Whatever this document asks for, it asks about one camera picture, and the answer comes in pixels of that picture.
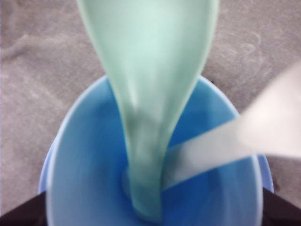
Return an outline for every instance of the concrete floor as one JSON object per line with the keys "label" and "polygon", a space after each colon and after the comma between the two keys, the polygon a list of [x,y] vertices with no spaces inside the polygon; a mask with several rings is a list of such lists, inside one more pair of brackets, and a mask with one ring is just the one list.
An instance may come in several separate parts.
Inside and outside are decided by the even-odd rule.
{"label": "concrete floor", "polygon": [[[301,59],[300,0],[221,0],[203,75],[243,111]],[[104,75],[75,0],[1,2],[1,213],[37,194],[40,170],[79,94]],[[276,193],[301,207],[301,161],[269,157]]]}

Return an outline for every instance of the blue bucket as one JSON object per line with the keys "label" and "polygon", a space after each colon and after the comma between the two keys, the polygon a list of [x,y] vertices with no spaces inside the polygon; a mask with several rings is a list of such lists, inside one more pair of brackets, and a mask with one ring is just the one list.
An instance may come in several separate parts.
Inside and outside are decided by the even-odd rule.
{"label": "blue bucket", "polygon": [[[187,103],[170,145],[238,116],[203,77]],[[118,107],[106,77],[75,102],[51,145],[40,177],[49,226],[151,226],[135,216],[121,187],[127,155]],[[213,169],[162,192],[163,226],[259,226],[262,186],[273,191],[265,156]]]}

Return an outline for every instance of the gray concrete floor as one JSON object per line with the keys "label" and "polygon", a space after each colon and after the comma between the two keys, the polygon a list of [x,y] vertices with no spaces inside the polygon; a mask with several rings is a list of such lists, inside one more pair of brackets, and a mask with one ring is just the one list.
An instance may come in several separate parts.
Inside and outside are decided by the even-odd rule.
{"label": "gray concrete floor", "polygon": [[[221,0],[203,75],[241,112],[301,59],[300,0]],[[79,94],[104,75],[75,0],[1,1],[1,212],[37,194],[43,160]],[[301,161],[269,157],[276,193],[301,207]]]}

